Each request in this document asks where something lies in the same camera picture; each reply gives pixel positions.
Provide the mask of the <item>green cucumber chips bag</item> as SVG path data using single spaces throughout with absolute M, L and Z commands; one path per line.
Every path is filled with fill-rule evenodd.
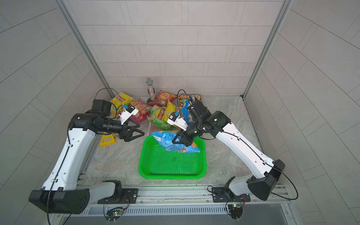
M 164 131 L 170 131 L 171 125 L 168 124 L 165 119 L 165 109 L 159 106 L 153 106 L 150 111 L 150 115 L 147 116 L 149 122 L 154 123 L 157 127 Z

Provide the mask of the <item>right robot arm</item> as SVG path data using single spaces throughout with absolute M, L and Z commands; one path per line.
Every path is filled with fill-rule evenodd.
M 172 113 L 167 120 L 170 125 L 181 129 L 172 142 L 190 146 L 196 137 L 201 137 L 204 133 L 211 134 L 228 146 L 251 171 L 247 176 L 232 177 L 226 183 L 224 192 L 227 198 L 234 199 L 242 194 L 251 193 L 266 201 L 278 183 L 285 164 L 258 150 L 223 112 L 211 113 L 201 101 L 189 105 L 187 111 L 193 119 L 191 125 L 177 112 Z

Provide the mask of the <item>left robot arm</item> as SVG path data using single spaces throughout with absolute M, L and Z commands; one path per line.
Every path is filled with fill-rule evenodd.
M 77 189 L 77 182 L 96 136 L 118 134 L 125 142 L 144 136 L 140 125 L 131 119 L 137 113 L 138 109 L 128 104 L 119 120 L 111 119 L 110 102 L 96 99 L 91 110 L 75 114 L 68 124 L 67 139 L 53 171 L 41 189 L 31 192 L 29 202 L 47 214 L 80 214 L 89 203 L 122 200 L 120 181 L 105 181 L 84 189 Z

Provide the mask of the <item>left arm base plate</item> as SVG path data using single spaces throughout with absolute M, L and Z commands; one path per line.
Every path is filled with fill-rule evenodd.
M 98 204 L 135 204 L 137 201 L 139 189 L 125 188 L 119 194 L 117 191 L 111 197 L 103 198 L 97 201 Z

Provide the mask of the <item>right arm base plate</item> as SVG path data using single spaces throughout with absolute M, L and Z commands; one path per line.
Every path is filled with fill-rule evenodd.
M 236 196 L 229 188 L 208 186 L 207 191 L 211 193 L 214 203 L 248 203 L 251 201 L 249 194 Z

